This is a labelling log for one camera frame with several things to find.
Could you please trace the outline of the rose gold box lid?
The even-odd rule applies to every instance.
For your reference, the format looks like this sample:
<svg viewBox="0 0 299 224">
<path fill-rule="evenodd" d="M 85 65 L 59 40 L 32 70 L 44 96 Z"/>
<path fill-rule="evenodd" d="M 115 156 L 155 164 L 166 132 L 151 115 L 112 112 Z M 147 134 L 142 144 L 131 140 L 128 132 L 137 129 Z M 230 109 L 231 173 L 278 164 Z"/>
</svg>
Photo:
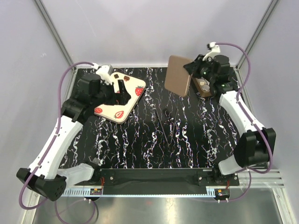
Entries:
<svg viewBox="0 0 299 224">
<path fill-rule="evenodd" d="M 186 97 L 189 91 L 191 76 L 184 65 L 192 62 L 192 59 L 171 55 L 168 61 L 164 87 L 168 91 Z"/>
</svg>

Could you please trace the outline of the metal tweezers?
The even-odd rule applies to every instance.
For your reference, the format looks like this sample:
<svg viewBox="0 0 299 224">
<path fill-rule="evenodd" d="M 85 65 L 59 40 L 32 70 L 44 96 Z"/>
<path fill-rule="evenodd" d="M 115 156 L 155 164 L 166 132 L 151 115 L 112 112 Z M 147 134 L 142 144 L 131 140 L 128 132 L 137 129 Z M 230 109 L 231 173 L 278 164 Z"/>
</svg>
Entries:
<svg viewBox="0 0 299 224">
<path fill-rule="evenodd" d="M 156 116 L 157 116 L 158 123 L 161 126 L 164 139 L 165 139 L 165 141 L 167 143 L 167 147 L 169 147 L 171 145 L 173 137 L 174 137 L 174 131 L 175 131 L 175 128 L 176 128 L 176 120 L 177 120 L 178 110 L 176 110 L 176 114 L 175 114 L 175 118 L 174 118 L 174 122 L 173 122 L 173 127 L 171 129 L 171 140 L 170 141 L 168 141 L 168 137 L 167 137 L 166 132 L 164 130 L 164 127 L 163 127 L 163 124 L 162 124 L 162 120 L 161 120 L 161 117 L 158 114 L 157 109 L 155 109 L 155 113 L 156 113 Z"/>
</svg>

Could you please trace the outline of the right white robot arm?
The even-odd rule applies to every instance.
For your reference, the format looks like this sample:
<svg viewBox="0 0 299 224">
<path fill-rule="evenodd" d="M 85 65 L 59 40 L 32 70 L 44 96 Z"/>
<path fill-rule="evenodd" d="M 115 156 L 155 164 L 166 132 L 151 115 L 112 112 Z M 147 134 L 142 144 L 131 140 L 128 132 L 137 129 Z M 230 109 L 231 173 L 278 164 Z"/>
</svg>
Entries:
<svg viewBox="0 0 299 224">
<path fill-rule="evenodd" d="M 240 97 L 238 86 L 230 81 L 229 58 L 216 55 L 214 58 L 198 57 L 185 64 L 184 69 L 195 78 L 205 79 L 212 96 L 231 117 L 240 139 L 233 150 L 233 155 L 218 163 L 218 170 L 212 173 L 213 182 L 223 185 L 229 175 L 253 170 L 255 165 L 273 162 L 276 132 L 273 128 L 265 128 L 252 114 Z"/>
</svg>

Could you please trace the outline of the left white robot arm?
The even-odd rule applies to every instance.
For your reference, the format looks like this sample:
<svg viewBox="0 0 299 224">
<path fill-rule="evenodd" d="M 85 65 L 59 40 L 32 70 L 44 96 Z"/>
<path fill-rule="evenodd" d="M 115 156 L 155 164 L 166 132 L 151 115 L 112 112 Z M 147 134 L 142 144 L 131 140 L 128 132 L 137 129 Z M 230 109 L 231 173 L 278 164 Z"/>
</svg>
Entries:
<svg viewBox="0 0 299 224">
<path fill-rule="evenodd" d="M 58 170 L 60 161 L 70 143 L 81 130 L 99 105 L 126 105 L 131 99 L 122 79 L 117 80 L 119 90 L 114 90 L 114 82 L 106 84 L 96 74 L 82 76 L 77 82 L 74 95 L 64 101 L 59 111 L 57 123 L 44 148 L 28 168 L 20 168 L 16 177 L 28 188 L 43 197 L 56 201 L 67 188 L 79 182 L 97 184 L 101 173 L 96 166 L 83 163 L 75 168 Z"/>
</svg>

